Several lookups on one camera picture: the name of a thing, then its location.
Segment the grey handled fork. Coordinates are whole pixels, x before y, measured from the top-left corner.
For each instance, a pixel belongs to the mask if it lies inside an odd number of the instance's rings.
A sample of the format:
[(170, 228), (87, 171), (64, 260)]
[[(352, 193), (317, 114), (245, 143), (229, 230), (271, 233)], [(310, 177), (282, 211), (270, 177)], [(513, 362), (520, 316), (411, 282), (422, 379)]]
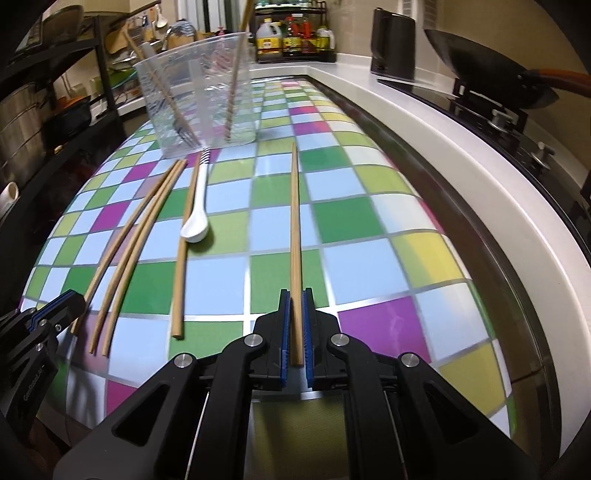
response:
[(172, 110), (172, 126), (174, 130), (188, 147), (191, 149), (197, 149), (199, 147), (197, 136), (195, 136), (190, 124), (177, 107), (176, 101), (171, 95), (170, 88), (165, 84), (162, 75), (159, 73), (159, 63), (155, 57), (155, 51), (149, 43), (144, 42), (140, 46), (140, 53), (143, 55), (143, 61), (146, 63), (148, 76), (162, 94), (164, 101)]

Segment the black spice rack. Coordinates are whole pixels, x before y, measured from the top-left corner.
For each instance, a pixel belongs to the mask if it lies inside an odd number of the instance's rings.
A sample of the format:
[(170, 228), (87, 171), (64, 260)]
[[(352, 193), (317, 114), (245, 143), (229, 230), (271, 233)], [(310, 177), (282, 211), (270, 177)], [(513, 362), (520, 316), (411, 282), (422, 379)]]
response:
[[(280, 27), (283, 34), (283, 55), (260, 62), (256, 54), (256, 31), (264, 19)], [(335, 63), (335, 33), (329, 28), (327, 1), (256, 1), (249, 24), (254, 57), (259, 64), (281, 62)]]

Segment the white paper roll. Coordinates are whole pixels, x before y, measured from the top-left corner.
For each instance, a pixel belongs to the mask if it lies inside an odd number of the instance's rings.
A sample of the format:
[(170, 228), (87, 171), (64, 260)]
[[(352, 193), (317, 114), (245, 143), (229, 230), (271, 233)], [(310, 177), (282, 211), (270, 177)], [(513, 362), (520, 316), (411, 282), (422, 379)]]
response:
[(0, 218), (3, 218), (19, 198), (19, 188), (15, 182), (9, 182), (0, 194)]

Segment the yellow label oil bottle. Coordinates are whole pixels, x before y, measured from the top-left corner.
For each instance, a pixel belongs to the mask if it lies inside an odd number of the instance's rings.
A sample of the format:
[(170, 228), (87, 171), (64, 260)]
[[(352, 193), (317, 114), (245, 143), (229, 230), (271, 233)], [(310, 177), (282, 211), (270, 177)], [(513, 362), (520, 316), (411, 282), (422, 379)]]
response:
[(270, 18), (264, 19), (256, 31), (256, 54), (260, 62), (280, 58), (283, 55), (283, 34), (280, 32), (280, 27)]

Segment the white striped spoon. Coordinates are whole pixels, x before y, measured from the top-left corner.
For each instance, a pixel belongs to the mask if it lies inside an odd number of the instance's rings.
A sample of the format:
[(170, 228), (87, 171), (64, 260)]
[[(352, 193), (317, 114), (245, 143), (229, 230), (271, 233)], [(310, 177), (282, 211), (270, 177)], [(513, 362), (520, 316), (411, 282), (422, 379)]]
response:
[(192, 211), (180, 231), (180, 236), (187, 243), (198, 243), (207, 235), (208, 219), (205, 211), (205, 190), (210, 159), (211, 150), (204, 148), (200, 152), (200, 160), (195, 166), (197, 184), (194, 187)]

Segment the black electric kettle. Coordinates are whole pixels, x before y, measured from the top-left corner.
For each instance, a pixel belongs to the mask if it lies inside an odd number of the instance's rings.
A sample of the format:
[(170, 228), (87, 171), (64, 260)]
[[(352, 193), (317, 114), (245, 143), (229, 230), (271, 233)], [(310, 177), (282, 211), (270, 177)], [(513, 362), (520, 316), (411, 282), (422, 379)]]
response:
[(416, 66), (416, 23), (412, 17), (376, 8), (370, 38), (370, 72), (412, 81)]

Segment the stainless steel stock pot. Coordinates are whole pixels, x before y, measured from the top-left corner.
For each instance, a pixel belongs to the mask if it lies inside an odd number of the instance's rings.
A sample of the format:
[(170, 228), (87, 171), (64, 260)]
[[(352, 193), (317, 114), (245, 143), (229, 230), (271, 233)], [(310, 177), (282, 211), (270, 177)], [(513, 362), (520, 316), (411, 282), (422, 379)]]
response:
[(1, 169), (8, 182), (23, 187), (46, 156), (42, 120), (33, 83), (1, 101)]

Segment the black gas stove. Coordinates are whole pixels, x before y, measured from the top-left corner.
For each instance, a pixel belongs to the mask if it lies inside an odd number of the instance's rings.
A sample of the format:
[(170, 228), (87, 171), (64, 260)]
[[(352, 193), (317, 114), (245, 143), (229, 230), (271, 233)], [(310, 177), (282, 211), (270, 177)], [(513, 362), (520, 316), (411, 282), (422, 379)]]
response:
[(503, 156), (541, 193), (590, 258), (590, 204), (558, 163), (552, 145), (525, 133), (528, 115), (469, 89), (456, 79), (451, 92), (427, 83), (380, 77), (378, 82), (436, 109)]

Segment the clear plastic container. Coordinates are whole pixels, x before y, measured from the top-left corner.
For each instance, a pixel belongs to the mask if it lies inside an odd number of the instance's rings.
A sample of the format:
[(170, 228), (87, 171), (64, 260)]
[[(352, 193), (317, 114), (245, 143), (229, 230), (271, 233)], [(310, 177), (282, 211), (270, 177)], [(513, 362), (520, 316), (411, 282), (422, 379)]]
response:
[(172, 110), (148, 76), (146, 63), (139, 61), (135, 64), (148, 118), (164, 157), (180, 157), (204, 148), (239, 146), (256, 140), (256, 112), (247, 34), (238, 71), (231, 139), (226, 141), (224, 138), (226, 105), (237, 42), (238, 33), (233, 33), (155, 53), (163, 81), (197, 136), (197, 149), (188, 147), (174, 130)]

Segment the black shelving rack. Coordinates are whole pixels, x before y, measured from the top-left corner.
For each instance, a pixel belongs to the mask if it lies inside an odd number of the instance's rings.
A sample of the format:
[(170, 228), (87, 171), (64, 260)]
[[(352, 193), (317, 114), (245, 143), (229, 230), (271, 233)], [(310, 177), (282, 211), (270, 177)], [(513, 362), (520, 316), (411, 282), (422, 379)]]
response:
[[(83, 184), (127, 138), (108, 72), (107, 35), (128, 14), (83, 2), (1, 4), (1, 101), (33, 83), (46, 156), (1, 220), (1, 308), (18, 307), (51, 230)], [(97, 98), (57, 92), (54, 84), (93, 56), (105, 84)]]

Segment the checkered table cover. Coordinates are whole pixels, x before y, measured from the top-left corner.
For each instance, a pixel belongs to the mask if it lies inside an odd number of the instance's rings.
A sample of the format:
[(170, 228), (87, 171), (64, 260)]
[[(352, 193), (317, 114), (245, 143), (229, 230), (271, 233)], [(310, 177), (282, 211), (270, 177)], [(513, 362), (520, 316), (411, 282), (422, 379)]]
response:
[[(449, 233), (393, 156), (307, 80), (256, 81), (253, 100), (256, 141), (211, 153), (209, 230), (187, 249), (184, 338), (171, 337), (171, 302), (190, 169), (147, 238), (109, 355), (101, 355), (106, 329), (96, 354), (87, 347), (137, 220), (79, 332), (60, 336), (57, 377), (39, 413), (66, 446), (60, 460), (172, 357), (217, 354), (252, 332), (260, 315), (276, 310), (280, 291), (290, 285), (293, 143), (300, 154), (303, 282), (315, 305), (376, 353), (418, 354), (512, 436), (514, 399), (488, 312)], [(171, 164), (150, 123), (129, 136), (51, 230), (23, 306), (44, 306), (69, 289), (86, 291), (104, 254)]]

